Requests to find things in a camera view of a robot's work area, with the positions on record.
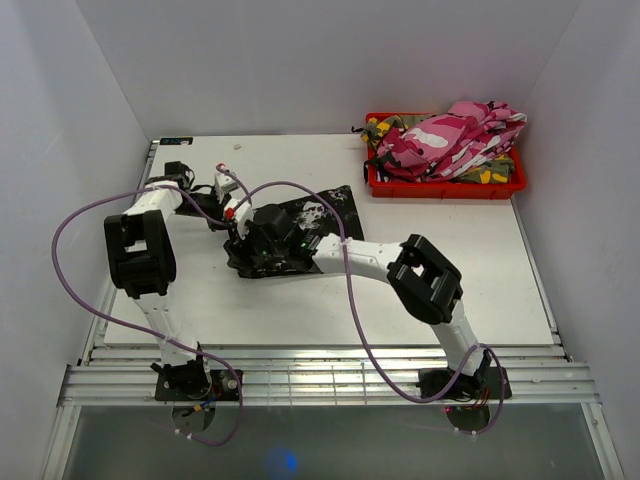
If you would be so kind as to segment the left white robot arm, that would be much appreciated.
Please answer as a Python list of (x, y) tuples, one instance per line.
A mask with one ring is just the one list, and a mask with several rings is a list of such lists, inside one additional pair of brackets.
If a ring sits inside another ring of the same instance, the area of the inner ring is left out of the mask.
[(146, 181), (145, 192), (132, 207), (104, 220), (104, 232), (111, 279), (140, 309), (160, 347), (161, 360), (152, 365), (160, 385), (197, 400), (210, 393), (212, 376), (205, 369), (199, 343), (181, 330), (178, 316), (171, 312), (169, 287), (176, 280), (177, 263), (166, 221), (175, 213), (203, 212), (220, 222), (238, 185), (220, 171), (214, 174), (208, 194), (201, 193), (194, 181), (186, 164), (166, 163), (162, 175)]

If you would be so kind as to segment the black white splatter trousers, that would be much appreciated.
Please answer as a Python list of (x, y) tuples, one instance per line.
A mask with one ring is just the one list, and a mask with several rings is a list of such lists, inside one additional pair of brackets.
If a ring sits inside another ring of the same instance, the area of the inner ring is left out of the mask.
[(271, 227), (284, 236), (282, 257), (285, 272), (237, 272), (246, 279), (317, 274), (320, 269), (311, 260), (311, 254), (322, 237), (344, 232), (354, 240), (364, 238), (355, 199), (348, 185), (257, 207), (253, 220), (249, 222), (249, 229), (252, 226)]

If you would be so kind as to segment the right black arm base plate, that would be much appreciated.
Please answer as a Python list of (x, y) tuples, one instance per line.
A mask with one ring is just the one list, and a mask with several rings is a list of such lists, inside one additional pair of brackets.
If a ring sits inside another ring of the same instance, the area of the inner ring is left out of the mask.
[[(416, 387), (422, 398), (432, 397), (439, 393), (454, 376), (450, 369), (421, 369), (418, 372)], [(484, 373), (476, 376), (461, 374), (456, 382), (445, 392), (443, 399), (455, 401), (499, 400), (512, 397), (512, 391), (506, 370), (501, 367), (489, 367)]]

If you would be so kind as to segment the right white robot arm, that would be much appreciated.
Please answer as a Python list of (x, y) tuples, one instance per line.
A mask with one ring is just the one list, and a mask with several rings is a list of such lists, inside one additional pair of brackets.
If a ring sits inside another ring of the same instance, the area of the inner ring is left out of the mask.
[(474, 397), (488, 384), (491, 355), (479, 345), (464, 309), (460, 271), (425, 237), (374, 243), (338, 227), (304, 226), (276, 204), (261, 207), (224, 244), (228, 264), (243, 278), (343, 274), (389, 285), (414, 319), (432, 328), (447, 361), (422, 370), (422, 398)]

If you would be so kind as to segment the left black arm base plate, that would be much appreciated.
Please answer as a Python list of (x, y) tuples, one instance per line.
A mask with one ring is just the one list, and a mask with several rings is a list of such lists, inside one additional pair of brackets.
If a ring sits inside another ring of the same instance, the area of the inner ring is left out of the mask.
[(238, 369), (237, 377), (228, 370), (211, 370), (209, 372), (210, 384), (207, 394), (200, 396), (189, 396), (178, 389), (170, 388), (163, 376), (158, 375), (153, 398), (161, 402), (204, 402), (213, 399), (214, 401), (239, 400), (239, 389), (244, 380), (244, 371)]

